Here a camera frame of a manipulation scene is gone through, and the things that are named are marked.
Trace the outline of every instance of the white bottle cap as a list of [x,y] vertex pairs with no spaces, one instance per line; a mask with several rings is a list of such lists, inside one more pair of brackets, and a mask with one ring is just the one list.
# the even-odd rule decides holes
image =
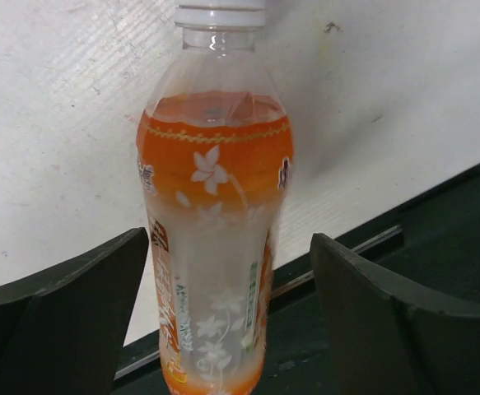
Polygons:
[[176,5],[176,25],[232,28],[265,25],[265,0],[177,0]]

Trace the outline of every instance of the orange liquid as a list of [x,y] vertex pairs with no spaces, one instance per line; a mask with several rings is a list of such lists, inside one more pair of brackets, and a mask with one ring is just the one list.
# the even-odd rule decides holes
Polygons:
[[[227,119],[234,126],[209,121],[209,108],[228,114]],[[252,123],[253,114],[257,120],[265,120]],[[220,206],[223,218],[234,217],[235,224],[247,221],[248,213],[260,207],[266,218],[274,221],[292,166],[289,120],[278,104],[266,96],[245,92],[208,92],[190,98],[179,95],[161,100],[154,114],[143,114],[137,148],[151,221],[157,299],[160,311],[167,314],[167,320],[161,321],[170,323],[160,328],[161,367],[170,393],[249,395],[263,368],[273,263],[270,243],[267,242],[260,257],[263,265],[249,362],[238,365],[234,374],[223,374],[221,381],[215,383],[199,377],[190,369],[192,361],[182,356],[179,320],[170,298],[175,281],[167,234],[172,224],[196,223],[202,208],[207,210],[216,205]],[[198,163],[196,156],[207,162]]]

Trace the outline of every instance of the bottle label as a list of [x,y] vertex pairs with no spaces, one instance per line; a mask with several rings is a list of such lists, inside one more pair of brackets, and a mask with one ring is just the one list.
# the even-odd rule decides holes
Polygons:
[[[154,263],[154,273],[156,278],[157,304],[159,309],[160,324],[160,348],[166,349],[167,361],[166,368],[173,378],[180,382],[187,382],[187,374],[181,367],[181,357],[179,348],[179,337],[177,328],[177,317],[175,313],[175,304],[172,300],[172,276],[170,267],[170,250],[168,245],[168,236],[163,225],[158,221],[151,224],[151,254]],[[186,297],[186,290],[176,289],[176,298]],[[186,322],[186,317],[181,322],[184,328],[189,327],[190,322]],[[183,338],[184,346],[188,346],[187,338]]]
[[256,333],[254,337],[254,348],[261,344],[265,347],[265,333],[267,329],[268,306],[271,301],[271,289],[273,285],[273,261],[274,261],[274,239],[271,231],[267,234],[265,250],[263,251],[262,270],[259,274],[258,284],[258,308],[256,311]]
[[189,294],[187,287],[176,282],[175,294],[177,296],[176,318],[179,323],[179,336],[181,346],[186,351],[193,351],[192,330],[190,329]]
[[250,265],[249,271],[249,295],[247,296],[247,319],[245,320],[245,330],[249,332],[254,324],[256,311],[256,295],[259,290],[258,262]]

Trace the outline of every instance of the bottle shoulder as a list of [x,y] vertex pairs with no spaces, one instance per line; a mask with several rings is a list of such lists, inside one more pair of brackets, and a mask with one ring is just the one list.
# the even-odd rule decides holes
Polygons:
[[274,84],[253,51],[183,50],[146,108],[165,122],[235,126],[285,116]]

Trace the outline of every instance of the white wall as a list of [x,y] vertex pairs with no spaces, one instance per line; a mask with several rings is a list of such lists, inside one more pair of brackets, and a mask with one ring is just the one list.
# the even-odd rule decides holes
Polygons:
[[[145,225],[135,123],[179,50],[173,3],[0,0],[0,285]],[[259,53],[298,154],[278,266],[480,162],[480,0],[268,14]],[[157,328],[152,279],[127,341]]]

